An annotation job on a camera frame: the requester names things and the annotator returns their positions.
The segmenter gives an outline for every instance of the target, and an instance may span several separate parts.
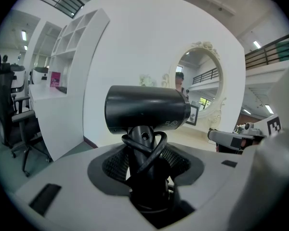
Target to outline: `round mirror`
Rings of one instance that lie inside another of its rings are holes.
[[[194,108],[188,122],[206,113],[218,97],[221,83],[219,56],[209,47],[193,48],[181,57],[175,73],[175,87],[189,99]]]

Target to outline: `floor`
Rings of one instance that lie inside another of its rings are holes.
[[[46,150],[44,142],[36,145],[38,149]],[[83,152],[92,149],[85,142],[69,151],[67,155]],[[30,151],[26,163],[26,171],[30,173],[27,178],[21,170],[23,161],[23,150],[16,152],[16,158],[11,157],[11,150],[0,142],[0,181],[6,191],[16,192],[19,187],[25,184],[30,178],[37,175],[41,170],[46,168],[50,163],[46,162],[46,156],[37,152]]]

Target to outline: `window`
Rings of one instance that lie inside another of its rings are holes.
[[[183,70],[183,67],[181,67],[181,66],[177,66],[177,70],[176,70],[176,72],[182,72],[182,70]]]
[[[211,101],[201,97],[199,103],[200,103],[199,110],[204,110],[211,104]]]

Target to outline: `person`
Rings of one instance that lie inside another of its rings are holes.
[[[8,56],[7,55],[4,55],[3,58],[2,58],[2,63],[6,63],[8,61]]]
[[[183,81],[184,81],[184,74],[182,72],[176,72],[175,73],[175,88],[177,89],[177,91],[183,93],[183,95],[188,98],[186,89],[182,87]]]

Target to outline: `black chair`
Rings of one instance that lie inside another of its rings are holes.
[[[26,160],[30,150],[35,149],[47,156],[47,161],[50,162],[50,157],[43,151],[37,149],[33,145],[43,140],[41,136],[34,138],[40,132],[38,120],[35,118],[35,112],[29,110],[22,111],[22,102],[28,100],[29,97],[15,99],[18,102],[19,114],[15,115],[13,102],[11,101],[11,88],[7,85],[0,84],[0,140],[12,149],[12,157],[16,157],[15,151],[25,147],[23,158],[22,171],[28,177],[29,173],[25,171]]]

